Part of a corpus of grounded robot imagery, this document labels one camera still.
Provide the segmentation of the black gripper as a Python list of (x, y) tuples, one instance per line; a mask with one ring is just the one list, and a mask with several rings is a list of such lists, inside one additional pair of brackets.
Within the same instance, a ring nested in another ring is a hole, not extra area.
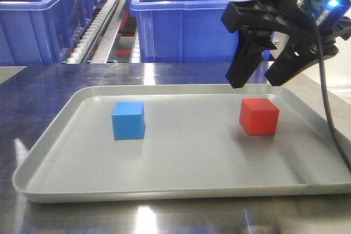
[(320, 30), (313, 17), (310, 0), (249, 0), (229, 2), (221, 18), (229, 32), (237, 32), (239, 42), (226, 73), (233, 88), (242, 88), (263, 61), (262, 53), (275, 50), (273, 32), (289, 39), (265, 73), (272, 86), (281, 86), (318, 62), (317, 41), (322, 51), (334, 56), (337, 37), (350, 37), (350, 19), (343, 16), (337, 23)]

